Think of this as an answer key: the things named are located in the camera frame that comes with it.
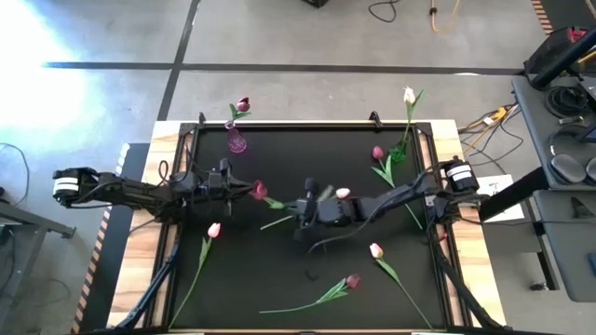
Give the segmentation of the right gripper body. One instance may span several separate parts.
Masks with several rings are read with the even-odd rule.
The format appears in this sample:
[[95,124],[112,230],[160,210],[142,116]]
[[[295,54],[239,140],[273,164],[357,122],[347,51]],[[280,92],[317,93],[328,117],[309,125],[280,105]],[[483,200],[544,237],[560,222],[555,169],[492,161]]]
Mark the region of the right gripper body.
[[304,201],[304,207],[295,210],[295,213],[298,212],[305,215],[305,223],[302,226],[298,225],[294,230],[293,239],[295,241],[307,242],[315,227],[320,224],[320,205],[326,200],[318,201],[318,197],[328,186],[320,189],[319,184],[314,178],[307,178],[305,180],[305,197],[299,198]]

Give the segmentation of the dark red artificial tulip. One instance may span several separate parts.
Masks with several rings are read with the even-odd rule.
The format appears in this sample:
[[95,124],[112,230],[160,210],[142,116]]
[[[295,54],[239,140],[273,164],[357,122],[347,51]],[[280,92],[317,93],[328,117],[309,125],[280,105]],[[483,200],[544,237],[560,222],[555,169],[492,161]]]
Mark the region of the dark red artificial tulip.
[[391,160],[389,151],[385,151],[380,146],[374,146],[372,148],[372,158],[379,164],[379,167],[372,167],[372,170],[379,175],[389,186],[395,187],[392,175],[392,165],[394,162]]
[[338,283],[336,283],[333,287],[329,288],[320,298],[316,301],[310,302],[309,304],[288,308],[288,309],[278,309],[278,310],[266,310],[260,311],[260,314],[280,314],[280,313],[291,313],[297,312],[304,309],[308,309],[317,305],[320,305],[325,302],[330,302],[332,300],[342,298],[348,295],[349,290],[356,289],[360,283],[360,276],[358,274],[349,275],[341,279]]
[[251,115],[250,112],[250,98],[245,97],[239,100],[236,104],[230,104],[231,120],[227,122],[227,127],[231,128],[235,126],[238,119],[248,117]]
[[261,181],[256,181],[254,183],[252,190],[254,191],[253,198],[255,200],[265,202],[268,205],[268,207],[271,209],[275,209],[275,210],[285,209],[285,207],[284,207],[285,203],[268,196],[268,190]]

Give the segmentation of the pink artificial tulip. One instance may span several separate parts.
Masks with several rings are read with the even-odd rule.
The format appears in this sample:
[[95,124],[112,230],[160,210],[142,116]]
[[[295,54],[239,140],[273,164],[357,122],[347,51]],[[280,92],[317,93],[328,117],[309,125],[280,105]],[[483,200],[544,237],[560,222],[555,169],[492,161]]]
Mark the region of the pink artificial tulip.
[[171,319],[171,321],[169,322],[168,328],[172,328],[172,326],[174,325],[175,321],[177,320],[178,316],[180,315],[181,311],[183,310],[184,306],[186,305],[186,303],[188,302],[190,296],[192,295],[195,286],[196,286],[196,282],[199,278],[200,272],[204,266],[204,263],[209,255],[209,251],[210,251],[210,247],[212,244],[212,241],[218,237],[218,235],[220,234],[221,231],[221,227],[222,225],[219,222],[215,222],[213,223],[208,231],[207,231],[207,238],[203,238],[202,239],[202,245],[201,245],[201,250],[199,253],[199,261],[198,261],[198,266],[196,268],[196,272],[195,272],[195,276],[193,278],[192,284],[190,286],[190,288],[187,290],[183,301],[181,302],[180,306],[178,307],[178,309],[176,310],[173,318]]
[[424,313],[419,308],[417,303],[413,300],[410,293],[407,291],[407,289],[401,283],[400,277],[397,274],[397,272],[384,260],[383,249],[378,244],[372,243],[369,245],[369,250],[370,250],[372,257],[377,262],[377,264],[398,284],[401,291],[406,296],[407,300],[410,302],[411,306],[415,309],[415,311],[418,313],[418,315],[423,319],[423,321],[425,322],[427,327],[429,329],[433,330],[434,328],[428,321],[427,317],[424,315]]
[[[339,188],[339,189],[335,190],[332,186],[329,185],[319,195],[318,201],[324,201],[324,200],[328,200],[328,199],[332,199],[332,198],[344,199],[344,198],[348,197],[350,194],[351,194],[351,191],[348,188]],[[267,196],[264,197],[263,200],[271,209],[282,210],[282,209],[287,209],[290,207],[289,205],[284,205],[282,202],[279,202],[279,201],[277,201],[273,198],[267,197]],[[278,219],[276,221],[272,221],[272,222],[262,226],[261,230],[270,228],[274,225],[282,223],[283,221],[287,221],[291,218],[292,218],[292,215],[289,215],[289,216],[283,217],[281,219]]]

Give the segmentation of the white tulip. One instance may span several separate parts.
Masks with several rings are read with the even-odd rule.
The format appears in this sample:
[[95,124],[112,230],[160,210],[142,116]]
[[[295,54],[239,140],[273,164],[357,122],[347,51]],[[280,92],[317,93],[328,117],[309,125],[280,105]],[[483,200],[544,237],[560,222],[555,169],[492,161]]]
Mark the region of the white tulip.
[[416,105],[418,101],[424,94],[424,90],[420,90],[418,93],[415,93],[411,87],[404,88],[403,100],[406,106],[406,113],[407,113],[407,124],[406,130],[401,140],[401,148],[404,149],[409,138],[409,129],[413,120],[413,113],[415,111]]

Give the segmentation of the purple glass vase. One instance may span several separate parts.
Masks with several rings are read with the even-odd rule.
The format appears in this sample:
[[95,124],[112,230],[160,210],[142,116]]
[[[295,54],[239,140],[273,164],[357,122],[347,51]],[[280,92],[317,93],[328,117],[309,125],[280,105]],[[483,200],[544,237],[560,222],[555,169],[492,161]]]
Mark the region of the purple glass vase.
[[224,124],[224,127],[227,130],[227,144],[229,151],[234,154],[243,153],[247,149],[248,143],[236,128],[235,122],[228,121]]

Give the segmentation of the green glass vase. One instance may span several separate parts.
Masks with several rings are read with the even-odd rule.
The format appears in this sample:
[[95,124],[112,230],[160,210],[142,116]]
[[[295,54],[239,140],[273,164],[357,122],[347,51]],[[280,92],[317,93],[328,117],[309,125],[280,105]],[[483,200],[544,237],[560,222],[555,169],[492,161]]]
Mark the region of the green glass vase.
[[395,164],[399,164],[406,159],[409,142],[410,136],[405,134],[397,144],[389,149],[389,155]]

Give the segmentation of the black table mat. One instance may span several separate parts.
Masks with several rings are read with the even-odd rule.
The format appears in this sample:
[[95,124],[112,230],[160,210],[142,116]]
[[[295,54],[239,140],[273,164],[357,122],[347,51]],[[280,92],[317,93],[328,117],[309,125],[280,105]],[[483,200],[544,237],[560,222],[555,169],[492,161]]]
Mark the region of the black table mat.
[[[288,202],[305,195],[305,180],[320,186],[348,188],[355,196],[376,197],[387,184],[372,170],[374,146],[396,144],[401,127],[375,131],[349,129],[272,129],[244,131],[247,150],[231,154],[227,136],[210,130],[199,140],[198,164],[212,168],[223,158],[235,177],[261,181],[270,197]],[[171,319],[190,288],[199,261],[202,239],[219,222],[220,234],[195,289],[174,323],[176,329],[397,329],[427,328],[398,284],[377,264],[369,245],[378,244],[384,260],[397,272],[433,328],[445,324],[441,291],[422,231],[425,207],[414,201],[387,212],[358,233],[340,236],[358,226],[318,227],[307,242],[293,239],[296,222],[263,201],[246,196],[226,218],[218,202],[195,208],[181,235],[175,275],[176,294]],[[348,295],[291,313],[260,314],[309,304],[349,275],[360,283]]]

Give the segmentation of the black floor mat striped edge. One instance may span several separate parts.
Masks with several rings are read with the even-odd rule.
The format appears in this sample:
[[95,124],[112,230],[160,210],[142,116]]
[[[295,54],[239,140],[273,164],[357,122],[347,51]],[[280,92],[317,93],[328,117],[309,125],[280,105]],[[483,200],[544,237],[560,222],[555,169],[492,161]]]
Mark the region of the black floor mat striped edge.
[[70,333],[76,335],[100,328],[111,328],[125,319],[135,306],[125,303],[120,294],[124,281],[120,278],[134,210],[125,206],[108,207],[93,244],[84,284],[77,299]]

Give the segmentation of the white paper sheet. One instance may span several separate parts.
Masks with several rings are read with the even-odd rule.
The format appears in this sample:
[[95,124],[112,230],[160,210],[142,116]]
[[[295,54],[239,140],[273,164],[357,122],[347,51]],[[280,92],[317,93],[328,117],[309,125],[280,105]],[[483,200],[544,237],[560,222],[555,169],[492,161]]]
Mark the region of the white paper sheet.
[[511,191],[504,192],[513,184],[510,174],[478,177],[480,186],[477,193],[482,195],[479,215],[486,223],[504,223],[522,221],[525,218],[525,207],[522,203],[514,203],[507,198]]

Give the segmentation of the black desk support beam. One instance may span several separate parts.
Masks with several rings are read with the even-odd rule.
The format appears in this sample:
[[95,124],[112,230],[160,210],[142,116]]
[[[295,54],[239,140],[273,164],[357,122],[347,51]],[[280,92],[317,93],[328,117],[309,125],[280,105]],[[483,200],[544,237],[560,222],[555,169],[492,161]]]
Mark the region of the black desk support beam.
[[501,213],[502,211],[519,204],[532,195],[534,191],[547,190],[549,183],[544,169],[536,168],[530,173],[515,181],[503,191],[491,195],[487,200],[481,202],[479,217],[486,221]]

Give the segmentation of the grey side table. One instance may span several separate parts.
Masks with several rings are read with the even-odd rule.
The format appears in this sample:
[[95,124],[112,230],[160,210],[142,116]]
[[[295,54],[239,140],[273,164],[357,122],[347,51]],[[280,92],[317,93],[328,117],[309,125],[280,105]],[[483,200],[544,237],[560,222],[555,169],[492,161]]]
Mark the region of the grey side table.
[[0,202],[0,232],[2,227],[10,231],[8,269],[0,270],[0,334],[5,334],[11,310],[22,298],[21,288],[34,268],[46,234],[72,238],[76,229]]

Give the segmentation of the grey desk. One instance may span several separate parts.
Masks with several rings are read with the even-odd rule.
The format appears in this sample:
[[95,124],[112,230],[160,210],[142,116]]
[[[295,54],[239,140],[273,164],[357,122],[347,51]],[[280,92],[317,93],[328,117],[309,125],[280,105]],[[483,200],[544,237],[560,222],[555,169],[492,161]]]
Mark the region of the grey desk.
[[535,191],[536,234],[549,241],[574,302],[596,303],[596,192]]
[[596,157],[596,142],[577,140],[581,131],[579,126],[560,126],[558,119],[545,106],[546,93],[532,88],[527,79],[515,78],[512,86],[541,168],[546,174],[548,189],[596,192],[596,184],[587,177],[580,183],[566,183],[550,167],[550,160],[554,155],[569,154],[585,169],[590,159]]

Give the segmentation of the black box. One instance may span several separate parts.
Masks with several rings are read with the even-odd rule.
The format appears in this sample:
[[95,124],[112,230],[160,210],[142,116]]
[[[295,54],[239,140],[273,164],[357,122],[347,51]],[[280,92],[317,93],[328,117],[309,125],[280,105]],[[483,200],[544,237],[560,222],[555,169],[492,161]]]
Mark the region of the black box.
[[551,32],[532,56],[524,62],[524,73],[540,73],[587,31],[587,28],[572,26]]

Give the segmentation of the black pole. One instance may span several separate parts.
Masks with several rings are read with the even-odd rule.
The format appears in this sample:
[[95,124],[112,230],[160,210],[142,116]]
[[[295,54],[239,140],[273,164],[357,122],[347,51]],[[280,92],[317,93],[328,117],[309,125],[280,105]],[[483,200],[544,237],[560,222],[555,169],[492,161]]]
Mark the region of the black pole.
[[544,89],[563,71],[577,63],[583,56],[596,47],[596,26],[589,29],[580,39],[569,46],[561,56],[552,61],[538,74],[527,74],[530,85],[535,89]]

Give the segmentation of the black diagonal frame strut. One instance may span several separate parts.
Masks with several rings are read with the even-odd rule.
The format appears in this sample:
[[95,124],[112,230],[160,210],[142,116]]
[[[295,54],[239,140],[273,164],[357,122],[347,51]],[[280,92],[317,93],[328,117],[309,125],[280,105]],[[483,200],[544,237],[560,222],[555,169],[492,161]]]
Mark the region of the black diagonal frame strut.
[[130,330],[135,328],[138,321],[141,319],[142,314],[147,311],[150,304],[155,300],[158,290],[161,288],[163,282],[171,273],[177,261],[179,245],[180,237],[176,235],[171,249],[171,253],[162,263],[156,275],[151,280],[148,289],[143,293],[138,303],[135,305],[133,309],[129,311],[128,315],[115,327],[116,329]]
[[464,281],[457,274],[449,260],[446,258],[439,241],[435,237],[429,238],[430,245],[432,246],[433,252],[437,257],[439,267],[447,275],[447,277],[453,283],[457,295],[464,301],[466,307],[479,321],[483,328],[489,329],[503,329],[503,327],[493,320],[484,308],[478,303],[471,291],[467,288]]

